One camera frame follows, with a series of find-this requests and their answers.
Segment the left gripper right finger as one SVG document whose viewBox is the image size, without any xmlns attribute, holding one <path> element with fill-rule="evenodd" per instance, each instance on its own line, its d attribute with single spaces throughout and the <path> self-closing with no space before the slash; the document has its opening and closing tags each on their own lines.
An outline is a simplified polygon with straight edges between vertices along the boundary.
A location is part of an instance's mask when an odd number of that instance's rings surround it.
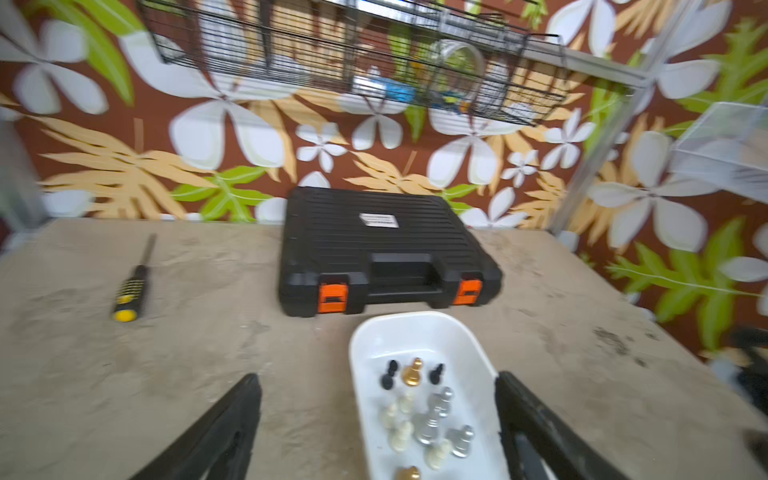
<svg viewBox="0 0 768 480">
<path fill-rule="evenodd" d="M 624 479 L 529 388 L 508 371 L 495 380 L 500 442 L 512 479 Z"/>
</svg>

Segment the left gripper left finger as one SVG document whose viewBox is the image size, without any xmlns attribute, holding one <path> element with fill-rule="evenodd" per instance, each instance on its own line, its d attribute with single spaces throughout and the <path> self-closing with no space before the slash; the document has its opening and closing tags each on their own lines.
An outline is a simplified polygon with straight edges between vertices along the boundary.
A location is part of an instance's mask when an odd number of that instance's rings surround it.
<svg viewBox="0 0 768 480">
<path fill-rule="evenodd" d="M 135 479 L 244 479 L 261 418 L 258 375 L 242 377 Z"/>
</svg>

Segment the silver chess piece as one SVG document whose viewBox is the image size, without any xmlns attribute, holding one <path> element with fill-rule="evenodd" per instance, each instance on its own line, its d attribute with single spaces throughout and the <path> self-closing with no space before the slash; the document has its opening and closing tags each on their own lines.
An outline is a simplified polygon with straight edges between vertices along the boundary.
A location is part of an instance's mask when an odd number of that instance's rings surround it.
<svg viewBox="0 0 768 480">
<path fill-rule="evenodd" d="M 472 426 L 464 425 L 458 429 L 449 429 L 446 439 L 451 443 L 451 453 L 457 458 L 468 458 L 471 454 L 475 431 Z"/>
<path fill-rule="evenodd" d="M 413 438 L 423 445 L 431 445 L 439 438 L 440 414 L 436 410 L 416 414 L 413 417 Z"/>
<path fill-rule="evenodd" d="M 450 387 L 443 387 L 428 397 L 428 411 L 435 413 L 441 419 L 447 418 L 451 413 L 453 398 L 453 390 Z"/>
</svg>

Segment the gold chess piece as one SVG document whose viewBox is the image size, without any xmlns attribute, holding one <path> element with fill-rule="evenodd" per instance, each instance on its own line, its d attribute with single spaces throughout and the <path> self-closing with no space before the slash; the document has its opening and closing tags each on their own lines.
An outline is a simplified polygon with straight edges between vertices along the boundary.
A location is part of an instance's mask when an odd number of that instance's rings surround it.
<svg viewBox="0 0 768 480">
<path fill-rule="evenodd" d="M 416 357 L 413 361 L 403 368 L 401 379 L 403 383 L 408 387 L 417 387 L 421 383 L 421 370 L 423 367 L 423 361 L 421 358 Z"/>
<path fill-rule="evenodd" d="M 433 471 L 439 471 L 447 458 L 452 454 L 453 442 L 449 439 L 442 439 L 432 443 L 425 453 L 425 464 Z"/>
<path fill-rule="evenodd" d="M 395 480 L 421 480 L 421 471 L 416 466 L 409 466 L 397 470 Z"/>
</svg>

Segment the white storage box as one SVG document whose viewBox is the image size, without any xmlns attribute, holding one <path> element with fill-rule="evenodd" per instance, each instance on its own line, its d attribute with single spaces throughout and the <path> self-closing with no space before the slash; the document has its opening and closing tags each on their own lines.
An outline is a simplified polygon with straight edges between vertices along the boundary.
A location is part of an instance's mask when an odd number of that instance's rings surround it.
<svg viewBox="0 0 768 480">
<path fill-rule="evenodd" d="M 401 374 L 414 358 L 423 361 L 421 383 L 406 386 Z M 386 391 L 380 386 L 390 360 L 399 363 L 394 387 Z M 494 401 L 497 377 L 471 331 L 455 318 L 435 311 L 399 313 L 373 317 L 364 321 L 352 334 L 349 362 L 361 426 L 367 474 L 371 479 L 395 479 L 398 469 L 416 466 L 422 479 L 507 479 L 510 474 L 500 443 L 500 424 Z M 429 372 L 439 363 L 445 364 L 440 385 L 432 385 Z M 428 397 L 450 387 L 454 392 L 451 413 L 440 420 L 439 438 L 446 439 L 449 429 L 470 425 L 475 431 L 471 454 L 457 458 L 452 454 L 439 471 L 425 464 L 430 445 L 417 442 L 413 435 L 409 448 L 394 452 L 388 443 L 391 431 L 378 420 L 379 410 L 405 392 L 415 397 L 411 415 L 399 411 L 399 422 L 413 423 L 416 414 L 427 413 Z"/>
</svg>

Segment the black chess pawn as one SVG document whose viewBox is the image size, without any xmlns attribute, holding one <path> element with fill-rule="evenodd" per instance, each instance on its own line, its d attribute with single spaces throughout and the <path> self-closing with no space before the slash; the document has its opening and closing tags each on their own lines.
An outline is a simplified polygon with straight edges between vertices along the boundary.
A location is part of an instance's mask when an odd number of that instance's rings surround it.
<svg viewBox="0 0 768 480">
<path fill-rule="evenodd" d="M 429 374 L 428 374 L 428 380 L 432 385 L 440 385 L 443 377 L 443 373 L 445 370 L 445 364 L 439 363 L 435 368 L 433 368 Z"/>
</svg>

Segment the white chess pawn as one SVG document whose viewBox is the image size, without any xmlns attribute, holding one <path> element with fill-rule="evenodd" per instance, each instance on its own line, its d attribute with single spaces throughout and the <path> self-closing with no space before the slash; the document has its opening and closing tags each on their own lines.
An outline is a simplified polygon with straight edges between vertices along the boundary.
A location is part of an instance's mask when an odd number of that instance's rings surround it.
<svg viewBox="0 0 768 480">
<path fill-rule="evenodd" d="M 411 421 L 405 420 L 400 422 L 388 436 L 390 448 L 396 453 L 405 452 L 409 448 L 413 431 L 414 425 Z"/>
<path fill-rule="evenodd" d="M 383 406 L 379 410 L 378 420 L 386 431 L 394 430 L 399 422 L 399 407 L 397 402 Z"/>
</svg>

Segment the black chess piece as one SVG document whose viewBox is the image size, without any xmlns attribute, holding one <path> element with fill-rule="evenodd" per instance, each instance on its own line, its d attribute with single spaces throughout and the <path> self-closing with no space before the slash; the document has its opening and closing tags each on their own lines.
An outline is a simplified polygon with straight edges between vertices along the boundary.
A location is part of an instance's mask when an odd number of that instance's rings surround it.
<svg viewBox="0 0 768 480">
<path fill-rule="evenodd" d="M 396 360 L 390 360 L 387 364 L 385 373 L 380 377 L 380 386 L 386 390 L 392 390 L 394 387 L 394 378 L 399 370 L 399 363 Z"/>
</svg>

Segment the white chess piece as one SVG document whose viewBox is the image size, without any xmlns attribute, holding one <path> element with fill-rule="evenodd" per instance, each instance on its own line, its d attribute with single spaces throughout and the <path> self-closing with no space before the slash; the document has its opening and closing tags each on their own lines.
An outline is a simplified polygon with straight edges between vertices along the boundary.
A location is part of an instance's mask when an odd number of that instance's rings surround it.
<svg viewBox="0 0 768 480">
<path fill-rule="evenodd" d="M 411 415 L 414 410 L 415 397 L 412 392 L 405 392 L 398 397 L 397 405 L 401 413 Z"/>
</svg>

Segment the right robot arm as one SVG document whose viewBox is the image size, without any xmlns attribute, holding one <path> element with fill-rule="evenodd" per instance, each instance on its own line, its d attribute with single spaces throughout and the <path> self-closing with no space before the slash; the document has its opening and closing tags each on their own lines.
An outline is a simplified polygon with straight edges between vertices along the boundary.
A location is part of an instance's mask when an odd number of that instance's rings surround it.
<svg viewBox="0 0 768 480">
<path fill-rule="evenodd" d="M 731 333 L 735 347 L 747 357 L 747 366 L 736 375 L 737 384 L 750 403 L 767 417 L 767 356 L 758 349 L 767 346 L 767 330 L 738 327 Z M 767 469 L 767 432 L 747 430 L 744 440 L 753 457 Z"/>
</svg>

